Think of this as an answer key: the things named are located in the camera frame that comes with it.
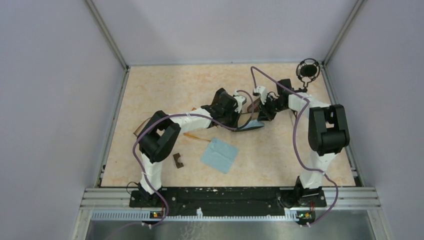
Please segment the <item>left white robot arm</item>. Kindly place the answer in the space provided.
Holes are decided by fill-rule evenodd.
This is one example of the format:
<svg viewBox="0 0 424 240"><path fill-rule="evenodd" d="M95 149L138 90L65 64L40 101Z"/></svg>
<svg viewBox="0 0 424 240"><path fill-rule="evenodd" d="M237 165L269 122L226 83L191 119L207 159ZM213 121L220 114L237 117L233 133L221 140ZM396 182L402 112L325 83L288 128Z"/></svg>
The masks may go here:
<svg viewBox="0 0 424 240"><path fill-rule="evenodd" d="M142 170L139 182L141 200L149 207L160 202L163 161L172 153L178 137L199 129L221 126L235 131L247 102L245 96L230 95L224 88L215 92L210 104L186 113L166 114L156 111L138 134L133 151L139 151L136 160Z"/></svg>

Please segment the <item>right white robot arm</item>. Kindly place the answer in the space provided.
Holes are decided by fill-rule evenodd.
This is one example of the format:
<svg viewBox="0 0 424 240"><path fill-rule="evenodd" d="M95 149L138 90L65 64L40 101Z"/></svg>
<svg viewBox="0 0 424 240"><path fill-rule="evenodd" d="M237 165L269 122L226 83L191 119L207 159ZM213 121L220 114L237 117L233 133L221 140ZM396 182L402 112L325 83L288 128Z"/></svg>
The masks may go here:
<svg viewBox="0 0 424 240"><path fill-rule="evenodd" d="M301 164L303 172L297 177L292 192L285 193L280 202L286 208L322 205L326 171L350 142L345 108L341 104L330 105L313 98L305 87L292 88L288 78L279 80L276 88L276 96L264 86L254 90L258 96L255 109L259 112L259 121L272 121L284 110L301 113L308 119L307 139L311 149L308 162Z"/></svg>

